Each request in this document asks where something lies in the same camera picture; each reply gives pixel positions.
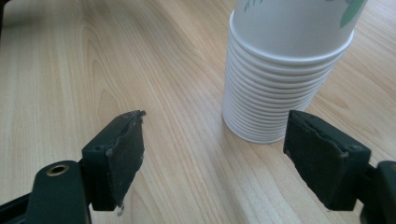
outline wood grain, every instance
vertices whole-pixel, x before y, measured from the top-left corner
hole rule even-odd
[[[122,217],[93,223],[359,223],[328,211],[283,154],[221,117],[234,1],[12,0],[0,45],[0,204],[145,109],[146,155]],[[308,112],[396,160],[396,2],[372,0]]]

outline white paper cup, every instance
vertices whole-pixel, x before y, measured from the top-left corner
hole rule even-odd
[[[284,136],[289,111],[305,110],[309,106],[350,44],[353,29],[336,49],[309,57],[279,56],[248,43],[239,35],[239,27],[233,27],[234,21],[232,14],[222,108],[224,121],[243,139],[272,143]]]
[[[270,58],[317,57],[342,48],[367,0],[237,0],[233,27]]]

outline screw hole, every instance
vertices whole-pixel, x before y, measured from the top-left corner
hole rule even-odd
[[[69,170],[69,166],[67,165],[56,165],[48,169],[47,175],[49,176],[56,176],[62,175]]]

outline wooden table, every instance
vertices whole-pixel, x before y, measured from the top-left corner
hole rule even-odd
[[[0,45],[0,203],[145,109],[146,155],[125,213],[93,223],[359,223],[328,211],[282,152],[221,117],[234,0],[12,0]],[[396,160],[396,2],[369,0],[307,112]]]

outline cup lip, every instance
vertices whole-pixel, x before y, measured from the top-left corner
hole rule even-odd
[[[272,63],[285,63],[285,64],[296,64],[296,65],[307,65],[307,64],[313,64],[313,63],[322,63],[324,61],[329,60],[332,57],[335,57],[336,55],[342,53],[345,51],[345,49],[350,45],[350,43],[353,40],[353,36],[355,34],[355,31],[352,30],[348,40],[340,46],[338,49],[335,49],[327,54],[322,54],[317,57],[303,57],[303,58],[295,58],[295,57],[287,57],[287,56],[280,56],[280,55],[274,55],[270,54],[267,52],[264,52],[262,50],[257,50],[251,47],[248,43],[243,43],[242,38],[240,35],[236,32],[234,26],[233,26],[233,13],[232,11],[231,16],[230,16],[230,22],[229,22],[229,29],[230,33],[233,33],[234,35],[234,40],[238,43],[239,46],[245,49],[245,51],[249,52],[250,54],[263,58],[266,61],[272,62]]]
[[[306,88],[312,87],[313,85],[316,85],[319,82],[321,82],[332,71],[332,69],[330,69],[322,76],[316,77],[315,79],[309,80],[306,82],[288,82],[288,83],[286,83],[286,82],[282,82],[282,81],[264,79],[264,78],[262,78],[262,76],[259,77],[252,73],[249,73],[249,71],[245,67],[238,67],[233,63],[228,63],[227,66],[231,66],[231,69],[233,69],[234,71],[244,74],[243,77],[250,77],[251,80],[253,80],[254,82],[260,83],[260,85],[266,86],[268,88],[276,89],[276,90],[282,90],[282,91],[285,89],[286,90],[296,90],[296,89],[301,90],[301,89],[306,89]]]
[[[283,112],[285,108],[294,107],[300,105],[307,98],[310,98],[312,95],[315,95],[319,89],[319,87],[313,88],[312,91],[308,92],[304,95],[299,95],[298,97],[289,98],[289,99],[276,99],[274,97],[265,97],[258,96],[255,97],[254,93],[249,93],[248,90],[243,88],[238,83],[231,82],[231,80],[226,81],[226,88],[237,98],[243,99],[246,102],[252,103],[255,106],[260,106],[266,108],[268,112]]]
[[[245,130],[249,130],[252,134],[257,133],[278,133],[279,131],[283,130],[286,128],[287,123],[286,122],[281,122],[276,126],[270,126],[267,127],[265,125],[262,126],[256,126],[252,125],[251,122],[247,122],[245,119],[238,118],[235,116],[235,114],[231,110],[223,110],[223,112],[227,113],[230,118],[233,119],[233,122],[235,125],[237,124],[239,127]]]
[[[232,133],[234,133],[236,136],[240,137],[243,140],[246,140],[248,142],[254,143],[254,144],[271,144],[274,142],[277,142],[285,137],[285,134],[281,133],[280,135],[272,135],[272,136],[267,136],[267,137],[262,137],[262,140],[258,139],[253,139],[250,134],[242,134],[240,130],[237,130],[236,127],[233,126],[233,124],[227,120],[227,116],[224,115],[223,113],[223,120],[227,124],[228,128]]]
[[[306,108],[310,105],[312,102],[313,98],[315,97],[312,96],[311,99],[306,100],[301,102],[298,105],[295,106],[290,106],[288,109],[286,109],[284,112],[270,112],[267,110],[263,110],[251,105],[247,105],[246,103],[241,102],[239,99],[236,99],[232,97],[230,94],[225,96],[225,101],[228,102],[229,105],[232,105],[235,108],[238,108],[240,112],[243,112],[242,114],[247,114],[255,119],[259,119],[263,121],[263,123],[279,123],[282,122],[282,120],[285,120],[289,114],[289,111],[291,109],[297,109],[301,110],[302,108]]]
[[[305,76],[295,75],[295,76],[284,77],[263,71],[254,66],[248,65],[247,62],[245,61],[238,60],[237,58],[238,56],[234,55],[235,52],[232,51],[231,49],[228,53],[229,53],[227,57],[227,61],[229,62],[228,65],[232,66],[234,69],[240,72],[243,72],[243,74],[245,74],[246,76],[248,76],[248,74],[251,74],[256,78],[262,79],[262,81],[265,80],[266,84],[270,85],[271,87],[279,88],[280,85],[276,84],[278,82],[282,83],[282,85],[291,85],[291,84],[296,85],[297,83],[299,84],[312,83],[315,82],[315,80],[319,80],[327,76],[327,74],[329,74],[333,69],[333,65],[332,65],[326,69],[317,71],[315,74],[310,74]]]
[[[287,115],[284,116],[284,119],[275,119],[275,120],[258,118],[257,116],[259,116],[259,115],[252,115],[252,114],[248,113],[245,109],[242,109],[239,105],[235,105],[228,97],[224,98],[224,102],[226,103],[224,105],[228,105],[227,109],[231,108],[232,110],[234,110],[237,113],[246,115],[255,123],[258,123],[259,125],[266,126],[269,128],[278,127],[279,123],[284,122],[284,120],[287,118]]]
[[[250,128],[250,127],[244,125],[243,122],[239,122],[239,120],[236,119],[233,116],[233,114],[230,113],[230,111],[223,110],[222,112],[223,112],[223,114],[227,115],[227,117],[229,118],[230,121],[233,122],[233,126],[235,126],[235,128],[237,127],[239,131],[244,132],[244,133],[248,133],[250,135],[258,136],[260,134],[262,134],[262,135],[277,134],[277,133],[282,133],[286,129],[286,124],[285,124],[285,125],[279,126],[277,129],[273,129],[273,130],[270,130],[270,131],[256,130],[254,128]]]
[[[261,127],[264,129],[276,129],[279,128],[280,126],[283,126],[285,124],[285,120],[287,119],[287,115],[284,116],[284,119],[279,120],[279,121],[269,121],[269,120],[263,120],[263,119],[258,119],[254,117],[253,115],[249,115],[248,113],[243,113],[243,110],[241,110],[237,105],[234,105],[232,102],[230,102],[229,99],[225,99],[225,102],[227,102],[228,106],[224,106],[224,110],[228,110],[229,113],[234,114],[233,111],[235,111],[236,114],[242,113],[245,115],[244,117],[238,117],[241,119],[243,122],[248,123],[249,125],[256,126],[256,127]]]
[[[253,55],[249,55],[247,52],[245,52],[242,48],[239,46],[236,46],[233,42],[233,36],[229,36],[229,42],[230,44],[228,45],[228,53],[232,54],[235,59],[238,62],[241,63],[246,69],[251,70],[258,70],[260,73],[265,73],[272,77],[273,79],[304,79],[304,78],[310,78],[312,76],[317,76],[319,73],[332,69],[336,62],[343,56],[344,52],[341,52],[340,54],[336,55],[334,58],[331,58],[328,61],[325,61],[323,63],[315,64],[315,65],[310,65],[308,67],[306,66],[300,66],[293,68],[292,66],[285,67],[280,65],[279,67],[276,67],[276,64],[270,64],[265,60],[260,60],[257,57],[254,57]]]
[[[301,94],[303,92],[309,91],[312,87],[316,87],[318,85],[321,85],[321,82],[318,82],[312,86],[309,87],[303,87],[303,88],[295,88],[295,89],[280,89],[280,88],[274,88],[274,87],[268,87],[268,86],[263,86],[263,85],[258,85],[256,83],[256,80],[254,77],[248,77],[248,76],[234,76],[232,71],[230,69],[233,69],[231,67],[226,68],[226,78],[231,77],[232,79],[238,79],[239,83],[244,83],[244,85],[250,86],[252,91],[256,92],[268,92],[271,95],[290,95],[290,94]]]

